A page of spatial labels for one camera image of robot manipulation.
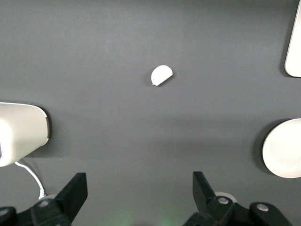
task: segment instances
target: metal screw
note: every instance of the metal screw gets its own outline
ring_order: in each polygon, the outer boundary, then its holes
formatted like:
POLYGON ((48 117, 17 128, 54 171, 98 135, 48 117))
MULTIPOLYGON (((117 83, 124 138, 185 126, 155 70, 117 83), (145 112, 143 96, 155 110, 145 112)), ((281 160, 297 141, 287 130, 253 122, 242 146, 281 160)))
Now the metal screw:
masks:
POLYGON ((48 201, 43 200, 43 201, 39 204, 39 207, 43 208, 43 207, 47 206, 48 204, 49 204, 48 201))
POLYGON ((266 205, 263 205, 263 204, 258 204, 257 209, 259 209, 263 212, 268 212, 269 211, 269 208, 266 205))
POLYGON ((0 211, 0 216, 3 216, 8 213, 8 209, 4 209, 0 211))
POLYGON ((220 204, 226 205, 229 203, 229 200, 226 198, 219 198, 218 201, 220 202, 220 204))

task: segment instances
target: white round object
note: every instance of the white round object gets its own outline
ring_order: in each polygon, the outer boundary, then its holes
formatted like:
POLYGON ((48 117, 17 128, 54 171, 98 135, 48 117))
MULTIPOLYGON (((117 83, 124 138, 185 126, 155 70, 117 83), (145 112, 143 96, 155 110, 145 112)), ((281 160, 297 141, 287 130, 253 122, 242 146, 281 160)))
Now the white round object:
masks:
POLYGON ((268 169, 277 176, 301 177, 301 119, 276 126, 264 141, 262 155, 268 169))
POLYGON ((150 78, 151 78, 152 84, 155 86, 158 86, 172 75, 173 75, 173 71, 171 70, 170 67, 168 67, 166 65, 161 65, 161 66, 155 68, 155 70, 152 72, 150 78))

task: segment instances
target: gray surface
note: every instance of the gray surface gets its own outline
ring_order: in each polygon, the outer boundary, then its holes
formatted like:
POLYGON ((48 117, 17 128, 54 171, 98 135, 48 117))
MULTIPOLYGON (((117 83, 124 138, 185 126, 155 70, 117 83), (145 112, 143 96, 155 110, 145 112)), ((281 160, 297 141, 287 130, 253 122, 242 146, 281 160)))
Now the gray surface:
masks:
MULTIPOLYGON (((243 206, 276 205, 300 225, 300 178, 272 175, 268 132, 300 118, 284 72, 296 0, 1 1, 0 101, 44 107, 51 140, 25 161, 49 193, 87 173, 74 226, 175 226, 196 207, 192 172, 243 206), (168 65, 160 87, 151 72, 168 65)), ((38 186, 0 169, 0 203, 38 186)))

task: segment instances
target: white rectangular object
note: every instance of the white rectangular object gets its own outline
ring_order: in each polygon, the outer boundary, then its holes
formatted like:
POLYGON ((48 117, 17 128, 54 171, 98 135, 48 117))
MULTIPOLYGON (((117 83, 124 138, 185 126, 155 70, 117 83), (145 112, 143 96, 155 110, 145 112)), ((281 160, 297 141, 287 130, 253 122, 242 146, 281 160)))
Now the white rectangular object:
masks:
POLYGON ((299 2, 291 41, 288 47, 285 70, 293 77, 301 77, 301 1, 299 2))

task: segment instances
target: white object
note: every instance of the white object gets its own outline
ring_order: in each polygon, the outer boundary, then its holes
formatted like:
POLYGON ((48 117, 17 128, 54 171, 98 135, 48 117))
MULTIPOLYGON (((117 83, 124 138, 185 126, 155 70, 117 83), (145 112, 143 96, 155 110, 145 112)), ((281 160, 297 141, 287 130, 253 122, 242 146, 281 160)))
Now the white object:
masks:
POLYGON ((43 146, 48 127, 47 115, 39 107, 0 102, 0 167, 43 146))
POLYGON ((155 68, 151 74, 152 85, 158 86, 172 75, 173 71, 170 69, 170 67, 161 65, 155 68))
POLYGON ((277 176, 301 177, 301 119, 276 126, 264 141, 262 155, 268 169, 277 176))
POLYGON ((301 77, 301 1, 299 2, 290 45, 285 61, 286 72, 293 77, 301 77))
POLYGON ((20 167, 26 169, 33 176, 33 178, 36 180, 36 182, 38 183, 38 185, 40 187, 39 200, 42 199, 42 198, 44 198, 46 196, 45 189, 44 189, 44 187, 43 187, 40 179, 38 178, 38 176, 28 166, 25 166, 25 165, 23 165, 23 164, 21 164, 21 163, 19 163, 17 161, 15 162, 15 164, 17 166, 20 166, 20 167))
POLYGON ((225 197, 231 199, 233 202, 236 202, 236 203, 237 203, 236 198, 235 198, 233 195, 229 194, 229 193, 225 193, 225 192, 215 192, 215 195, 216 195, 216 196, 225 196, 225 197))

